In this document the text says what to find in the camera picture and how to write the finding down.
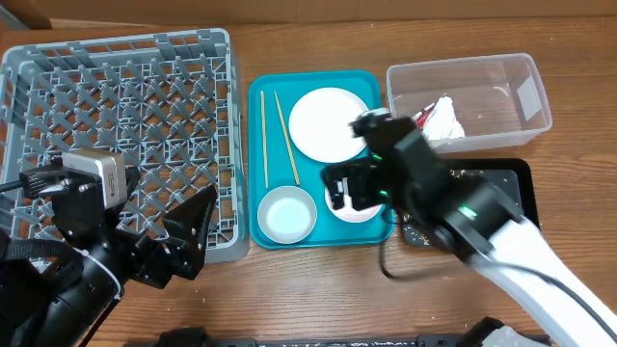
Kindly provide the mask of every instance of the pair of chopsticks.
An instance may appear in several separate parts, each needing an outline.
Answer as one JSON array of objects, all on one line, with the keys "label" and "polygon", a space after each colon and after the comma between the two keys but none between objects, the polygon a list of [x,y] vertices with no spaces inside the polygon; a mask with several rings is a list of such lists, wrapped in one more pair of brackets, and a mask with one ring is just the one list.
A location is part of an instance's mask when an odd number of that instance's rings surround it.
[{"label": "pair of chopsticks", "polygon": [[[289,161],[291,161],[291,168],[293,169],[293,175],[296,178],[296,185],[300,185],[300,177],[298,176],[298,170],[296,169],[296,161],[293,159],[293,152],[291,151],[291,144],[289,143],[289,136],[287,135],[287,127],[285,126],[285,120],[282,117],[281,104],[279,103],[279,95],[274,92],[274,98],[277,100],[277,108],[279,109],[279,118],[281,119],[282,134],[285,136],[285,143],[287,144],[287,153],[289,153]],[[261,136],[263,137],[263,170],[266,176],[266,189],[268,188],[268,149],[266,146],[266,106],[264,102],[263,91],[261,91]]]}]

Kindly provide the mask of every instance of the blue tray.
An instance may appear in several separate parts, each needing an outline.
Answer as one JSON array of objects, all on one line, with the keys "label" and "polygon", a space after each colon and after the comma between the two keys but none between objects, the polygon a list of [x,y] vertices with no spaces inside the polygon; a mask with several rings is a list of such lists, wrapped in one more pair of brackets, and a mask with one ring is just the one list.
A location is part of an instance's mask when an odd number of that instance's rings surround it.
[{"label": "blue tray", "polygon": [[[263,234],[257,223],[259,202],[271,190],[284,185],[295,186],[295,179],[282,134],[281,120],[274,98],[279,95],[287,129],[289,114],[296,102],[306,93],[324,87],[337,87],[354,93],[369,109],[381,107],[379,83],[363,70],[324,71],[265,75],[257,78],[249,88],[249,230],[256,243],[267,249],[300,247],[352,246],[377,244],[388,239],[394,225],[387,225],[381,212],[375,218],[358,224],[346,223],[330,212],[324,200],[325,186],[319,172],[326,164],[305,156],[293,145],[294,159],[300,176],[300,188],[309,193],[317,205],[317,223],[307,238],[292,245],[282,245]],[[263,141],[261,135],[261,98],[264,91],[266,139],[268,148],[268,178],[266,190],[263,170]]]}]

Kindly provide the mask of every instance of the dish rack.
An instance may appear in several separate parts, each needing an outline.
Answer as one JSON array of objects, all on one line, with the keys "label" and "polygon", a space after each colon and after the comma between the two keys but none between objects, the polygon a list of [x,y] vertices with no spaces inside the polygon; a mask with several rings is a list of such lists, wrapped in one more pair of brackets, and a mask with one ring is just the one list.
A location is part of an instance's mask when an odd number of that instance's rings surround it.
[{"label": "dish rack", "polygon": [[[119,228],[165,237],[161,217],[214,184],[205,260],[240,259],[249,232],[239,78],[222,29],[13,47],[0,68],[1,181],[74,148],[121,152],[142,180]],[[0,212],[13,238],[62,240],[49,201],[11,191]]]}]

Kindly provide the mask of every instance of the clear plastic bin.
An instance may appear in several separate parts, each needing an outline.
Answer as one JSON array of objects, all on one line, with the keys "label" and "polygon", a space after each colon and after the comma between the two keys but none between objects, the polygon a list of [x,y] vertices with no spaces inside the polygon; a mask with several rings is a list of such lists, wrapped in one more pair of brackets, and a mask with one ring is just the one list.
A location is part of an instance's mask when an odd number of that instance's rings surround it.
[{"label": "clear plastic bin", "polygon": [[430,141],[439,153],[524,145],[552,126],[547,95],[528,54],[388,69],[389,107],[395,117],[413,116],[444,94],[453,100],[465,137]]}]

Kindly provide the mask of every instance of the white plate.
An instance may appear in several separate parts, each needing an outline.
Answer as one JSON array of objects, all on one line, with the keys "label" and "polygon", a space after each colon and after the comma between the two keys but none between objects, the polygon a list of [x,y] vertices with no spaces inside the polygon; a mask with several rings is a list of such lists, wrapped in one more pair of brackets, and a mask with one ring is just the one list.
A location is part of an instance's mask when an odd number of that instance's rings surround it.
[{"label": "white plate", "polygon": [[257,223],[272,241],[292,244],[309,236],[317,222],[317,206],[298,187],[273,189],[259,203]]},{"label": "white plate", "polygon": [[366,146],[354,138],[349,123],[368,108],[354,93],[321,88],[305,94],[289,115],[289,135],[307,157],[338,163],[358,155]]},{"label": "white plate", "polygon": [[369,219],[377,216],[379,211],[382,209],[382,205],[376,205],[373,207],[366,208],[362,211],[356,211],[351,206],[351,197],[348,195],[343,196],[343,208],[335,210],[332,208],[332,201],[330,200],[330,193],[328,193],[328,189],[326,189],[326,204],[330,211],[335,214],[340,220],[349,222],[349,223],[362,223],[366,222]]}]

